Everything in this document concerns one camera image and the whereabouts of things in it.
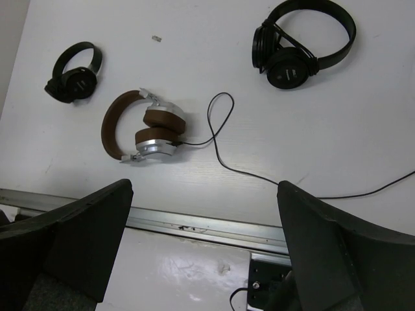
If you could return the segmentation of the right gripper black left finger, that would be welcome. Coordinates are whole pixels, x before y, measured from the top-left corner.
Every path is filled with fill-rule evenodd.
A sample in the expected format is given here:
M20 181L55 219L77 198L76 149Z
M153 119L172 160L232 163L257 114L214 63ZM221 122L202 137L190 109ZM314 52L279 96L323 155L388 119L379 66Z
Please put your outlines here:
M17 222L1 214L1 309L95 310L104 299L133 198L121 179Z

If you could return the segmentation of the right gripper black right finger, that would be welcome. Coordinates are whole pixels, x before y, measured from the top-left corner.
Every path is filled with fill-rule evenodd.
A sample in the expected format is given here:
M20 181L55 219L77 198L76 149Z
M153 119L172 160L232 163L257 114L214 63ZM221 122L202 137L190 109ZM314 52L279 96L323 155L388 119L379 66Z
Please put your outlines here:
M414 236L288 181L279 183L277 201L302 310L414 309Z

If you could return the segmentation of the brown silver headphones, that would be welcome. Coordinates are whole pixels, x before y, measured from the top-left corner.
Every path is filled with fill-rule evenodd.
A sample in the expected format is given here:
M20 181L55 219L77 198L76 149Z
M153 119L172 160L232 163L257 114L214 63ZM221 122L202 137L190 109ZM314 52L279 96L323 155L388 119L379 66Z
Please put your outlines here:
M116 128L122 114L134 103L151 101L143 116L145 129L135 134L135 154L123 152L116 139ZM146 89L119 95L108 108L101 126L101 142L106 153L122 163L140 162L150 156L172 156L185 133L184 111Z

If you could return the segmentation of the small black headphones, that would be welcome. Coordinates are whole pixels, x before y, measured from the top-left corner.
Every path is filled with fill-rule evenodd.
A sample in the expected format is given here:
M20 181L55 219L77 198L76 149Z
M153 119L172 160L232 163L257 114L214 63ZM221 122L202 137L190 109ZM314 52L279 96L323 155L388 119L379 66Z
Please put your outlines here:
M65 70L74 56L88 49L93 51L93 56L87 67ZM102 61L102 51L93 43L88 41L76 43L58 57L53 67L52 78L46 83L44 90L55 100L66 104L85 100L92 96L97 87L97 75Z

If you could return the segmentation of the large black wrapped headphones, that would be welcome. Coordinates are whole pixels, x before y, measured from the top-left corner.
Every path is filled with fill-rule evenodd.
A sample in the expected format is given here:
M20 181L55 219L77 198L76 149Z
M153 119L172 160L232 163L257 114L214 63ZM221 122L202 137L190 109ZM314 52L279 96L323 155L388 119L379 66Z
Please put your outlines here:
M348 33L348 42L339 51L317 58L308 48L289 36L278 20L297 10L313 10L336 19ZM340 63L349 54L357 27L351 15L332 1L284 1L256 28L252 43L252 65L265 73L268 82L282 90L295 89L319 71Z

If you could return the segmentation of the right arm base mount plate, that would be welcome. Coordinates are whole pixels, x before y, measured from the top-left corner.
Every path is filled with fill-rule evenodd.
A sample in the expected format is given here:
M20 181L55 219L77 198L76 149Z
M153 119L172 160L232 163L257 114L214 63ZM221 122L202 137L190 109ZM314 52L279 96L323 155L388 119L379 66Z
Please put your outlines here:
M264 310L270 296L291 271L289 256L251 253L248 270L247 310Z

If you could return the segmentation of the aluminium table rail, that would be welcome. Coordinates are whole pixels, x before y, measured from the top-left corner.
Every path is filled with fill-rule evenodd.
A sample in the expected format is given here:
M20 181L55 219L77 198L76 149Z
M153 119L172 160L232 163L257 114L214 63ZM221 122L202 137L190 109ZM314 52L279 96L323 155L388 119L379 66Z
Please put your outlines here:
M72 198L1 189L1 204L44 213L74 202ZM287 255L283 229L189 214L132 207L126 222L132 229L190 238L238 248Z

